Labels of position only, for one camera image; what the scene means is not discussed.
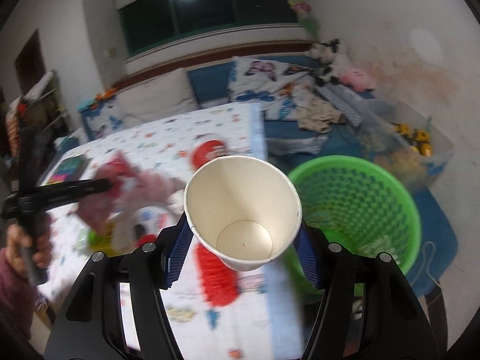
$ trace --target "blue gripper pad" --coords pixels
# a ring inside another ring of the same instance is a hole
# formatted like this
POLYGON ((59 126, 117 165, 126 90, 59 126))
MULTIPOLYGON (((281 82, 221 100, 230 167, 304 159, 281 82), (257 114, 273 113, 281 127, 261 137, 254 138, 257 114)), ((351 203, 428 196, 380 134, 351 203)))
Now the blue gripper pad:
POLYGON ((310 244, 307 231, 303 226, 298 231, 297 237, 295 237, 293 241, 293 246, 300 260, 303 274, 311 281, 313 286, 317 288, 319 280, 317 273, 317 256, 310 244))
POLYGON ((165 264, 165 282, 168 288, 172 287, 172 283, 179 279, 191 239, 194 236, 188 226, 185 214, 177 223, 177 227, 179 227, 178 234, 165 264))

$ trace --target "white wall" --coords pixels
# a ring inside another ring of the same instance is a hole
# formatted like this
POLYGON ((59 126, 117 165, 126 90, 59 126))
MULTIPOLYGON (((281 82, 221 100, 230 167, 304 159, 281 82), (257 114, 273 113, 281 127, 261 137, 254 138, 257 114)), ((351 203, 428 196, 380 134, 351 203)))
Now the white wall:
POLYGON ((459 242, 441 279, 449 344, 480 304, 480 26, 463 0, 308 0, 321 38, 343 38, 359 66, 454 143, 431 188, 459 242))
POLYGON ((127 45, 113 0, 82 0, 86 29, 104 87, 126 75, 127 45), (105 54, 115 49, 114 55, 105 54))
POLYGON ((14 61, 39 30, 47 70, 59 76, 65 105, 74 120, 77 105, 103 90, 90 48, 82 0, 20 0, 0 32, 0 86, 11 103, 21 95, 14 61))

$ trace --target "blanket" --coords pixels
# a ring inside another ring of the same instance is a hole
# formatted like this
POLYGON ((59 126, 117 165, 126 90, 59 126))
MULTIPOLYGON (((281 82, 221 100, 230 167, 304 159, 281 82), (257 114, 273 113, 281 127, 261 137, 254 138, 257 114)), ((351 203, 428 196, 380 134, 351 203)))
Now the blanket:
POLYGON ((260 103, 267 120, 297 120, 297 87, 311 89, 313 69, 255 58, 233 59, 229 77, 230 100, 260 103))

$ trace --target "pink cloth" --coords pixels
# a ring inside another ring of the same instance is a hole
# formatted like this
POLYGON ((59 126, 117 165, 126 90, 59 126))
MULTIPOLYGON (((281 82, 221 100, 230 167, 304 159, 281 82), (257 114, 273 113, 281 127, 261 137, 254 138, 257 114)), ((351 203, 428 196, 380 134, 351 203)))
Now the pink cloth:
POLYGON ((35 293, 28 280, 18 276, 8 264, 5 249, 0 250, 0 303, 27 340, 31 338, 35 293))
POLYGON ((112 188, 82 198, 77 215, 101 236, 106 234, 105 223, 117 203, 121 207, 128 207, 132 202, 146 200, 168 205, 170 195, 185 188, 185 183, 177 178, 169 178, 151 170, 140 172, 120 150, 110 162, 97 169, 94 179, 108 179, 112 188), (134 184, 128 191, 123 191, 126 179, 134 180, 134 184))

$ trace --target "cup rim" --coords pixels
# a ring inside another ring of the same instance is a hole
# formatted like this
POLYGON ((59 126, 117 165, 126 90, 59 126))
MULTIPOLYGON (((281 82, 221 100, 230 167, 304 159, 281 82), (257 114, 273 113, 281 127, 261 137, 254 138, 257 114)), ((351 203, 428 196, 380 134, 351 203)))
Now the cup rim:
POLYGON ((276 166, 273 166, 270 162, 261 160, 261 159, 256 158, 256 157, 250 157, 250 156, 247 156, 247 155, 226 155, 226 156, 223 156, 223 157, 217 157, 217 158, 213 159, 212 161, 209 161, 206 164, 204 164, 201 168, 199 168, 193 174, 193 177, 190 179, 190 181, 187 183, 187 186, 185 187, 185 193, 183 195, 183 207, 184 207, 184 210, 185 210, 185 215, 187 217, 187 222, 188 222, 188 225, 190 227, 190 230, 193 232, 193 234, 195 234, 195 237, 200 241, 200 243, 203 246, 205 246, 210 252, 215 254, 217 257, 219 257, 221 259, 225 259, 229 262, 240 264, 240 265, 255 265, 255 264, 263 265, 263 264, 269 263, 270 261, 273 261, 274 259, 278 258, 293 243, 293 240, 297 237, 297 234, 298 234, 298 232, 300 230, 300 227, 301 227, 301 224, 302 224, 302 203, 300 201, 300 197, 297 193, 297 190, 296 190, 295 186, 293 185, 293 183, 290 181, 290 179, 286 176, 285 173, 283 173, 276 166), (273 170, 278 172, 283 177, 283 179, 287 182, 287 184, 290 187, 290 190, 293 192, 293 194, 295 196, 295 200, 296 200, 297 207, 298 207, 296 230, 292 233, 288 242, 277 253, 275 253, 275 255, 269 257, 268 259, 238 259, 238 258, 235 258, 235 257, 231 257, 227 254, 224 254, 223 252, 219 251, 216 247, 211 245, 209 242, 207 242, 200 235, 200 233, 197 231, 197 229, 195 227, 194 221, 190 217, 190 214, 189 214, 188 208, 187 208, 188 207, 187 206, 187 196, 188 196, 188 189, 190 187, 191 182, 195 179, 195 177, 198 176, 198 174, 203 170, 203 168, 211 166, 216 161, 221 161, 222 159, 225 160, 227 158, 243 158, 243 159, 248 159, 248 160, 251 160, 251 161, 261 162, 261 163, 264 163, 264 164, 268 165, 270 168, 272 168, 273 170))

